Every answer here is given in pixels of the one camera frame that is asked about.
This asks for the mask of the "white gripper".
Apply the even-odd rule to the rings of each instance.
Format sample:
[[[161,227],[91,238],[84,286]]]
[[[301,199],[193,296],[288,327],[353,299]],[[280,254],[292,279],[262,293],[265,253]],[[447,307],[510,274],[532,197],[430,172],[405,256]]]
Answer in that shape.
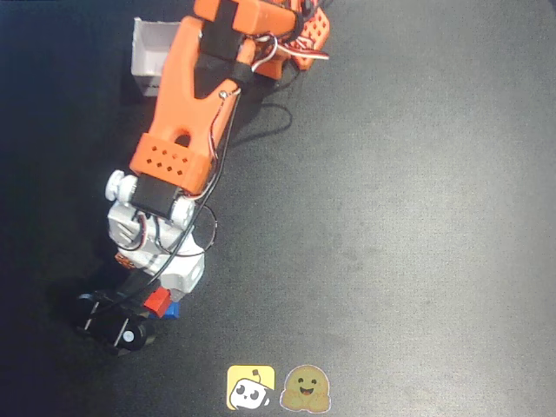
[[[156,275],[172,302],[194,290],[204,272],[204,253],[192,235],[181,242],[182,231],[171,222],[119,202],[110,208],[108,224],[121,266]]]

